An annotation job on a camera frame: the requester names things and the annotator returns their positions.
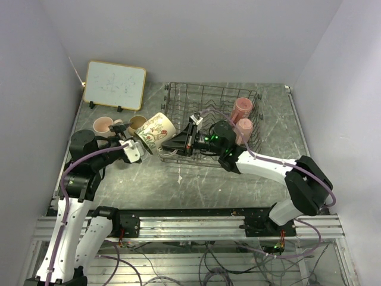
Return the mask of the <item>pale pink mug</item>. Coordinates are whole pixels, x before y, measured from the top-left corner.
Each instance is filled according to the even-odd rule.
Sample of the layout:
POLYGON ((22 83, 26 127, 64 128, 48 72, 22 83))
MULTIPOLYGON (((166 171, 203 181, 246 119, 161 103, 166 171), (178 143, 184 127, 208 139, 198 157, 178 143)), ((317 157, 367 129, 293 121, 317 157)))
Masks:
POLYGON ((122 123, 123 121, 121 119, 113 120, 110 117, 99 117, 96 119, 93 123, 93 131, 98 135, 106 135, 107 133, 110 133, 109 126, 122 123))

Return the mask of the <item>tan round stoneware mug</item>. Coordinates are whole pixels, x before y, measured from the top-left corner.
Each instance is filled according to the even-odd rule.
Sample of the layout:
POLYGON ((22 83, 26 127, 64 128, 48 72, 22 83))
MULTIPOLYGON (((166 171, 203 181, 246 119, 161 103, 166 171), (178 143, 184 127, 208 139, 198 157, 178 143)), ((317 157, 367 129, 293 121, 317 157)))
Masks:
POLYGON ((146 121, 147 121, 147 118, 144 116, 137 115, 137 116, 131 117, 129 120, 129 127, 128 127, 129 133, 131 135, 134 135, 136 129, 142 127, 146 121))

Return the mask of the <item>large cream floral mug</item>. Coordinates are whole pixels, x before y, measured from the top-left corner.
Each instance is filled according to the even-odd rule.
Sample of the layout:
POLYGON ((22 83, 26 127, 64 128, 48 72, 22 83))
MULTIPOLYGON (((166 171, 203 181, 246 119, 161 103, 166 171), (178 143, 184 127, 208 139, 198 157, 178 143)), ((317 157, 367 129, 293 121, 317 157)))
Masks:
POLYGON ((150 154, 157 153, 162 143, 176 135, 176 128, 170 119, 163 113, 157 113, 148 119, 141 127, 135 130, 145 149, 150 154))

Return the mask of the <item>pink hexagonal mug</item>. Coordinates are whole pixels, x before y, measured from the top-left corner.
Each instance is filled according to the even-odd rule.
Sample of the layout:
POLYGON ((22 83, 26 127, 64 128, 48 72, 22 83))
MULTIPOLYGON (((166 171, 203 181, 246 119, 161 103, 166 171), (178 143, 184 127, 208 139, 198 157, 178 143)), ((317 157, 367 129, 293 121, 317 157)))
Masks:
POLYGON ((252 131, 253 131, 253 123, 251 120, 247 118, 240 119, 234 128, 234 132, 236 134, 236 144, 237 145, 244 145, 245 143, 248 143, 252 131))

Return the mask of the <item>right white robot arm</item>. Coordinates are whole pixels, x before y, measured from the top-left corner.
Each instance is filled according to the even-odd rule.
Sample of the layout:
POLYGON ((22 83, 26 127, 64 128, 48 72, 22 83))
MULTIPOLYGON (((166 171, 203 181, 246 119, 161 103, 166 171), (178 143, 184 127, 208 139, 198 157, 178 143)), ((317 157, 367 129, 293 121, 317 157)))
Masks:
POLYGON ((271 206, 263 220, 263 231, 277 235, 290 220, 301 215, 315 216, 332 195, 333 185, 309 156, 286 160, 257 154, 235 142, 236 133, 228 122, 219 121, 209 134, 189 122, 178 135, 162 144, 165 151, 189 157, 195 150, 216 156, 220 166, 243 175, 256 175, 284 185, 289 198, 271 206))

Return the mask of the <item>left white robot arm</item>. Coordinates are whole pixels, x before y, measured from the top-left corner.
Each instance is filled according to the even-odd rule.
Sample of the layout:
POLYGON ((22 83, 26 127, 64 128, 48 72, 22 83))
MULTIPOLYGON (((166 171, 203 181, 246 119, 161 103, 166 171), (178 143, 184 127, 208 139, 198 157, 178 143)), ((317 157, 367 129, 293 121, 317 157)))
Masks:
POLYGON ((86 272, 107 236, 121 231, 119 210, 97 207, 89 230, 82 227, 89 213, 96 190, 105 178, 105 169, 117 160, 127 164, 140 160, 129 125, 114 120, 109 125, 110 136, 98 136, 92 130, 72 134, 70 161, 66 162, 60 179, 58 213, 45 257, 36 275, 25 285, 87 285, 86 272))

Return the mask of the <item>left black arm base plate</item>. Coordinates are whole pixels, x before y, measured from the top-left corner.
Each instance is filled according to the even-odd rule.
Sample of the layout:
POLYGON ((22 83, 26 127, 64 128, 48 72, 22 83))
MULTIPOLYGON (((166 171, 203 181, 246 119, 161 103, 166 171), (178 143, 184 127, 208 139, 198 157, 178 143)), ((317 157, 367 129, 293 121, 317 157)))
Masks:
POLYGON ((137 238, 140 233, 140 217, 132 212, 119 211, 115 235, 119 238, 137 238))

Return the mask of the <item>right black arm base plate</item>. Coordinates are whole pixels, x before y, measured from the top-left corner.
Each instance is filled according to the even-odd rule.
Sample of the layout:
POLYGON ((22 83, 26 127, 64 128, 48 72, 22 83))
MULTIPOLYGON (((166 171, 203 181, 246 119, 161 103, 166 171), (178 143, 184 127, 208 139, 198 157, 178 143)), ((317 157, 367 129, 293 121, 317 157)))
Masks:
POLYGON ((233 212, 235 216, 243 217, 240 229, 245 231, 246 237, 279 237, 283 232, 286 237, 295 237, 296 229, 293 220, 283 226, 278 226, 269 218, 271 208, 243 208, 233 212))

